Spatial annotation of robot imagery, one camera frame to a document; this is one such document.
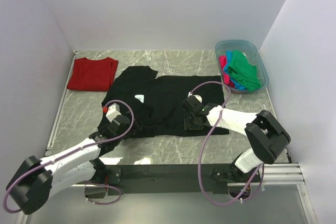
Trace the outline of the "black t shirt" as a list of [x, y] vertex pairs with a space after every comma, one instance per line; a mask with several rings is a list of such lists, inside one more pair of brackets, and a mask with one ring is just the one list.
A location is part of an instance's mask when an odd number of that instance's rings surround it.
[[194, 88], [204, 105], [224, 103], [220, 75], [214, 76], [157, 76], [149, 66], [127, 67], [113, 82], [102, 105], [111, 100], [127, 103], [142, 130], [135, 138], [172, 136], [205, 136], [208, 126], [202, 130], [184, 129], [182, 102]]

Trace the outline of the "clear blue plastic bin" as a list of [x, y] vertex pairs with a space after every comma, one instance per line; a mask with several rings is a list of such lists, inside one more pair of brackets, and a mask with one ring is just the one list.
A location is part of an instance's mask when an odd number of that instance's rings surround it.
[[[229, 78], [229, 75], [227, 75], [223, 71], [225, 64], [227, 63], [227, 60], [224, 60], [224, 57], [227, 57], [227, 52], [229, 51], [232, 52], [233, 50], [240, 51], [245, 56], [249, 64], [256, 67], [257, 78], [260, 82], [260, 87], [258, 89], [254, 91], [249, 91], [247, 89], [242, 90], [241, 88], [236, 89], [236, 86]], [[232, 93], [234, 94], [255, 93], [257, 91], [265, 89], [267, 85], [269, 84], [269, 78], [268, 78], [265, 66], [263, 64], [263, 61], [259, 55], [257, 48], [252, 43], [246, 40], [220, 41], [215, 46], [215, 55], [216, 55], [216, 60], [218, 63], [221, 79], [226, 85], [230, 87], [230, 90]]]

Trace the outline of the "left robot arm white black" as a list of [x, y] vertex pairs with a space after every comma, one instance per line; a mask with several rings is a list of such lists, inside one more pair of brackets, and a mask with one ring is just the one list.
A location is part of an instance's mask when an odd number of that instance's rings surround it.
[[29, 215], [40, 209], [56, 193], [79, 182], [99, 183], [104, 179], [104, 164], [99, 157], [114, 150], [142, 127], [134, 119], [118, 115], [81, 143], [54, 156], [26, 158], [6, 187], [3, 208], [12, 198], [19, 211]]

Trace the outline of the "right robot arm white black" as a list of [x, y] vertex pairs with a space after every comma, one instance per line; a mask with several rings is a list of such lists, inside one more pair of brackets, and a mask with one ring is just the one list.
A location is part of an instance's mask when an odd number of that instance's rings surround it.
[[210, 137], [216, 128], [231, 130], [247, 137], [250, 148], [230, 164], [232, 182], [241, 182], [259, 165], [273, 164], [291, 142], [291, 137], [273, 114], [240, 112], [221, 105], [203, 105], [198, 96], [191, 95], [182, 102], [185, 129], [202, 130], [209, 127]]

